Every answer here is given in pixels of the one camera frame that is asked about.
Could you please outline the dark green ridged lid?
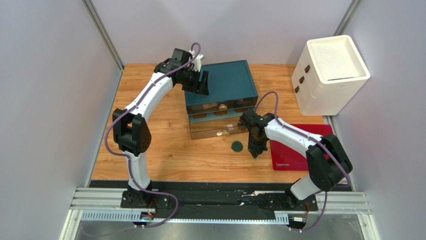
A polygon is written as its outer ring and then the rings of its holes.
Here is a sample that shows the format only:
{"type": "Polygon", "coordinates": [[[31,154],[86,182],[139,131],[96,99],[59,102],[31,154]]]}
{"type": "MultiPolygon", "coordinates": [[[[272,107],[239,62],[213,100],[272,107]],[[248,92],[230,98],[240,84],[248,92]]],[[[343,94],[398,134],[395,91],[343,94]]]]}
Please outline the dark green ridged lid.
{"type": "Polygon", "coordinates": [[[243,146],[243,144],[242,144],[240,141],[234,141],[234,142],[231,144],[231,149],[232,149],[234,152],[241,152],[241,151],[243,150],[243,148],[244,148],[244,146],[243,146]]]}

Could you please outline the clear drawer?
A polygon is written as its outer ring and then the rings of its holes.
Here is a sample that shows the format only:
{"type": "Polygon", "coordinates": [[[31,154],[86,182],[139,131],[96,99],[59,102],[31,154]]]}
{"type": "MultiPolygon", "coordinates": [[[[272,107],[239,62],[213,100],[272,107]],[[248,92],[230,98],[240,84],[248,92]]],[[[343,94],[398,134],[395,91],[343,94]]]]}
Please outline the clear drawer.
{"type": "Polygon", "coordinates": [[[197,140],[247,132],[247,128],[239,124],[242,114],[241,111],[227,110],[189,115],[190,136],[197,140]]]}

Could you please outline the teal drawer organizer box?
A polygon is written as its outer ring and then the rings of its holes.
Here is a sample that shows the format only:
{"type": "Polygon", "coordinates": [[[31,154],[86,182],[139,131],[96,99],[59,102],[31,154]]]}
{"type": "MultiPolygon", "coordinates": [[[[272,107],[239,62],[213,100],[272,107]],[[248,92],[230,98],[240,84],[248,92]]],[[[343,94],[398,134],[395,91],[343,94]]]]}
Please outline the teal drawer organizer box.
{"type": "Polygon", "coordinates": [[[257,104],[259,95],[246,59],[205,64],[201,70],[208,72],[209,95],[186,91],[184,96],[188,115],[254,107],[257,104]]]}

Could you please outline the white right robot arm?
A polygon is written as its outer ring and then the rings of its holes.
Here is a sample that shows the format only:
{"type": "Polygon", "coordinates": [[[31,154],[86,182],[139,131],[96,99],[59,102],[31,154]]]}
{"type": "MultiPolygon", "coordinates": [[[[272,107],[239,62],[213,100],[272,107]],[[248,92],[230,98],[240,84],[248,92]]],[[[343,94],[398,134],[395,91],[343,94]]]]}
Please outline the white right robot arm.
{"type": "Polygon", "coordinates": [[[288,208],[302,207],[308,197],[327,193],[341,186],[342,180],[347,180],[345,187],[351,185],[349,173],[353,166],[336,135],[314,134],[284,122],[275,114],[261,116],[254,110],[244,112],[238,123],[249,132],[248,151],[254,159],[267,150],[268,141],[279,142],[306,159],[308,174],[285,190],[284,204],[288,208]]]}

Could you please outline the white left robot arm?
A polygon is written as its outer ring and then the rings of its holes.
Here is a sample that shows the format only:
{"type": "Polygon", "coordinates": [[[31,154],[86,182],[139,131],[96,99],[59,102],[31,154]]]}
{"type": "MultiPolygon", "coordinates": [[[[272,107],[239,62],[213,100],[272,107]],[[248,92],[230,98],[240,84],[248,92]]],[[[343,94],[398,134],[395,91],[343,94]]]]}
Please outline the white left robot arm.
{"type": "Polygon", "coordinates": [[[128,188],[122,193],[122,208],[146,208],[154,202],[148,174],[147,150],[152,141],[149,118],[160,100],[177,84],[183,91],[207,96],[208,71],[201,71],[204,56],[200,51],[174,49],[170,58],[155,66],[153,74],[133,102],[117,108],[108,128],[125,157],[129,174],[128,188]]]}

